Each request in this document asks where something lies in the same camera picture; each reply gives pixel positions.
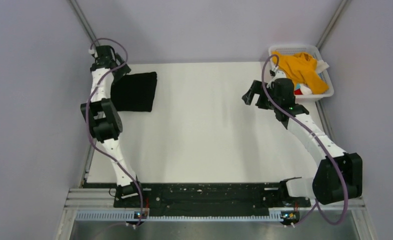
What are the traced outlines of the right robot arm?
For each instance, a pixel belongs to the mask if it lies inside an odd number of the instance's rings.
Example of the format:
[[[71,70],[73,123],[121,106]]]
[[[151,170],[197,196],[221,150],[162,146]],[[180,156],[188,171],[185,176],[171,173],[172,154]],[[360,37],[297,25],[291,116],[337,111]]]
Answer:
[[[272,110],[275,118],[292,133],[311,155],[317,166],[313,177],[294,177],[281,181],[278,201],[291,206],[298,198],[316,199],[328,205],[355,199],[363,193],[363,160],[357,153],[348,153],[336,145],[316,125],[308,109],[296,102],[294,84],[284,74],[277,73],[268,83],[254,80],[242,96],[251,105],[258,95],[256,106]]]

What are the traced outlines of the black t shirt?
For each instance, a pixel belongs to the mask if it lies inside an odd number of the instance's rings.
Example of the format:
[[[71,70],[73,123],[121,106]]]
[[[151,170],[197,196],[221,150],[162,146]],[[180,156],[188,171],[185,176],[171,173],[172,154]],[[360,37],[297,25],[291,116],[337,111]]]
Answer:
[[[118,112],[151,112],[157,82],[155,71],[125,75],[112,83],[110,99]]]

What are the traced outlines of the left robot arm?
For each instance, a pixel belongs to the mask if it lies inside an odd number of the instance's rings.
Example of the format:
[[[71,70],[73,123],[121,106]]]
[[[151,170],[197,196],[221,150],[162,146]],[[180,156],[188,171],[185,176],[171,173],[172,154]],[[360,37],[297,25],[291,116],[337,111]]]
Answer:
[[[111,100],[112,83],[116,77],[129,73],[130,68],[110,45],[93,45],[89,53],[94,58],[90,68],[92,85],[88,100],[80,106],[88,137],[92,147],[111,161],[116,176],[116,198],[138,207],[143,204],[145,193],[123,155],[120,144],[123,125]]]

